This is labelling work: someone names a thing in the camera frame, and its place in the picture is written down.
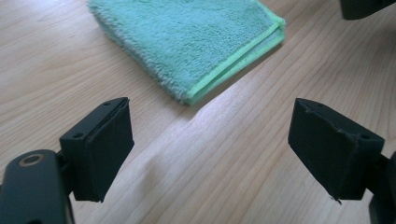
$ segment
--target black clamp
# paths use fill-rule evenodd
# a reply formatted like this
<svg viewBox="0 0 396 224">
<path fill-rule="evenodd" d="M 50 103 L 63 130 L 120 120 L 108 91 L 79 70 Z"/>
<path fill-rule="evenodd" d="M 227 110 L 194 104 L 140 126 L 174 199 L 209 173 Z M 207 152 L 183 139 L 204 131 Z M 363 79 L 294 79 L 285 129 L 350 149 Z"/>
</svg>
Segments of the black clamp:
<svg viewBox="0 0 396 224">
<path fill-rule="evenodd" d="M 25 153 L 7 166 L 0 223 L 75 223 L 68 195 L 103 201 L 134 140 L 128 98 L 99 105 L 61 139 L 62 150 Z"/>
<path fill-rule="evenodd" d="M 326 105 L 295 101 L 291 148 L 335 200 L 361 200 L 369 189 L 373 224 L 396 223 L 396 153 L 383 156 L 384 142 Z"/>
<path fill-rule="evenodd" d="M 359 20 L 388 7 L 396 0 L 340 0 L 343 17 L 346 20 Z"/>
</svg>

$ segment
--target wooden table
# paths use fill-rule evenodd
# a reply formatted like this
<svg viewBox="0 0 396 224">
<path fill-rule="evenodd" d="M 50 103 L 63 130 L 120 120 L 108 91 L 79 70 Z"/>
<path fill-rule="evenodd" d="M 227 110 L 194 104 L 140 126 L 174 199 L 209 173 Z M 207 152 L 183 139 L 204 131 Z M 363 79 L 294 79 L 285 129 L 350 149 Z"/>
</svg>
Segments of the wooden table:
<svg viewBox="0 0 396 224">
<path fill-rule="evenodd" d="M 110 41 L 85 1 L 0 1 L 0 179 L 13 158 L 60 150 L 97 105 L 126 96 L 136 144 L 104 203 L 71 196 L 77 223 L 369 223 L 372 194 L 332 200 L 287 136 L 302 97 L 378 133 L 392 154 L 396 6 L 344 21 L 337 0 L 262 1 L 287 39 L 195 106 Z"/>
</svg>

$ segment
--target screw hole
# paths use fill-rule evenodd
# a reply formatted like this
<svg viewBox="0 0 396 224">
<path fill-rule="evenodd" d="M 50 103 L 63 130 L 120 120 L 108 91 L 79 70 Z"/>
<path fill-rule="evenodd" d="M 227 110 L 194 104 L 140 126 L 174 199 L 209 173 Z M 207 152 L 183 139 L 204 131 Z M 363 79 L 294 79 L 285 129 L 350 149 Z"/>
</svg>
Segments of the screw hole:
<svg viewBox="0 0 396 224">
<path fill-rule="evenodd" d="M 84 135 L 84 134 L 82 134 L 82 133 L 75 133 L 75 134 L 73 135 L 73 138 L 80 138 L 80 137 L 82 137 L 82 135 Z"/>
</svg>

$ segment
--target microfiber cloth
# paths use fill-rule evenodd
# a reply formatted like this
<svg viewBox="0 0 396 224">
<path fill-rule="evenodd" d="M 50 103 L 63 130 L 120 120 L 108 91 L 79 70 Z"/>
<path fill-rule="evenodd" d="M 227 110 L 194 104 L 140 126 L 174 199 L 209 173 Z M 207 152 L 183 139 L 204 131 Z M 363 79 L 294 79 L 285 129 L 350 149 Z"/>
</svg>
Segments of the microfiber cloth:
<svg viewBox="0 0 396 224">
<path fill-rule="evenodd" d="M 172 96 L 193 105 L 284 39 L 258 0 L 90 0 L 102 29 Z"/>
</svg>

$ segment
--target black plastic mount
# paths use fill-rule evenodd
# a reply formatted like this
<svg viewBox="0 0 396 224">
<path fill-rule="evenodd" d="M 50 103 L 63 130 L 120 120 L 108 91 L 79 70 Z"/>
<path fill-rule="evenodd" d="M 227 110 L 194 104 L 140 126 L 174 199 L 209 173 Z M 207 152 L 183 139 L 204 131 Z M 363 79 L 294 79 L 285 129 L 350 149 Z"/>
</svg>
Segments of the black plastic mount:
<svg viewBox="0 0 396 224">
<path fill-rule="evenodd" d="M 289 144 L 335 200 L 361 200 L 369 189 L 373 223 L 396 218 L 396 153 L 381 155 L 384 139 L 326 105 L 296 99 Z"/>
<path fill-rule="evenodd" d="M 103 201 L 134 146 L 128 98 L 95 108 L 61 139 L 10 162 L 0 188 L 0 223 L 74 223 L 68 195 Z"/>
<path fill-rule="evenodd" d="M 388 7 L 396 0 L 340 0 L 343 17 L 346 20 L 359 20 Z"/>
</svg>

